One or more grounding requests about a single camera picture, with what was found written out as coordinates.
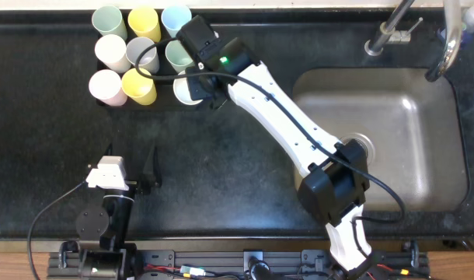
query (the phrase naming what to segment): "green light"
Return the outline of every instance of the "green light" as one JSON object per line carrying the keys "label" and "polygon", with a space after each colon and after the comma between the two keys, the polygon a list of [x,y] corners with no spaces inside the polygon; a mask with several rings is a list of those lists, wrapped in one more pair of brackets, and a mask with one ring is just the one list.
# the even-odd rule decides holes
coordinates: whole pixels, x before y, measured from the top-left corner
{"label": "green light", "polygon": [[228,63],[229,63],[227,57],[221,57],[221,58],[220,58],[220,62],[221,62],[222,64],[228,64]]}

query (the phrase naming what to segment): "yellow cup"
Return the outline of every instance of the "yellow cup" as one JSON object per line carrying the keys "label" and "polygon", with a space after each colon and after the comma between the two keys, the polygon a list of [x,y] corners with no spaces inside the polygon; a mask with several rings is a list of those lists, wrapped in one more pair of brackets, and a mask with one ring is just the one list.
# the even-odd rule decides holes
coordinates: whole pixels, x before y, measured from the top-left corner
{"label": "yellow cup", "polygon": [[139,37],[147,37],[154,42],[161,40],[158,13],[149,7],[139,7],[128,14],[128,25]]}
{"label": "yellow cup", "polygon": [[[141,68],[142,73],[150,75],[149,71]],[[121,78],[121,89],[141,105],[151,105],[158,96],[154,81],[142,77],[135,68],[128,70]]]}

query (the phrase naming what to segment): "faucet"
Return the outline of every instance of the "faucet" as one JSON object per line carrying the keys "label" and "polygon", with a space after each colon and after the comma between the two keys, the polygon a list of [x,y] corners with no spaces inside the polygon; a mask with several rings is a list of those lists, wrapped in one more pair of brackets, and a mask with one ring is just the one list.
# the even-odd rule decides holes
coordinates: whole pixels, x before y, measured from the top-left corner
{"label": "faucet", "polygon": [[[368,40],[364,49],[369,55],[377,56],[384,50],[385,44],[408,43],[410,33],[422,21],[420,18],[408,31],[396,31],[396,25],[404,16],[415,0],[402,0],[398,7],[392,12],[387,22],[380,25],[372,40]],[[462,42],[462,11],[459,0],[443,0],[444,17],[446,19],[446,43],[443,54],[430,67],[425,74],[425,79],[434,82],[441,77],[456,59],[460,43]]]}

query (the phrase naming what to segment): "sink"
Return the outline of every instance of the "sink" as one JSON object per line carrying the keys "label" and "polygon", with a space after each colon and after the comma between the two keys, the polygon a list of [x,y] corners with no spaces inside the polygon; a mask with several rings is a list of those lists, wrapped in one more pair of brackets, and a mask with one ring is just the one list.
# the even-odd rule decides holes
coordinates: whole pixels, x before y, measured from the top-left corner
{"label": "sink", "polygon": [[[358,141],[368,172],[412,211],[450,211],[468,191],[453,89],[428,82],[426,69],[315,69],[296,82],[293,99],[318,126],[342,142]],[[295,172],[298,187],[300,175]],[[397,210],[371,182],[365,208]]]}

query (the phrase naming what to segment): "black countertop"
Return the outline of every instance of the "black countertop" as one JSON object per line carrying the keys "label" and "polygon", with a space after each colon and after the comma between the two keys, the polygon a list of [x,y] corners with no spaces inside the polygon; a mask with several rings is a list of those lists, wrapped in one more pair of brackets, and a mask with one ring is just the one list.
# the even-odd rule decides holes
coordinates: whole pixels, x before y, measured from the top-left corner
{"label": "black countertop", "polygon": [[[289,95],[314,68],[428,68],[442,52],[441,11],[412,11],[424,22],[408,45],[364,53],[389,11],[199,11],[224,37],[241,37]],[[136,199],[129,238],[264,236],[325,238],[301,207],[293,165],[260,124],[235,104],[220,110],[105,110],[88,92],[97,69],[91,12],[0,12],[0,240],[19,239],[45,205],[87,174],[109,143],[138,165],[159,147],[163,186]],[[474,236],[474,40],[446,73],[455,87],[469,194],[453,212],[411,212],[403,224],[365,223],[372,238]],[[173,94],[159,90],[159,95]],[[75,235],[75,217],[99,204],[82,189],[42,217],[35,236]],[[376,212],[369,215],[387,216]]]}

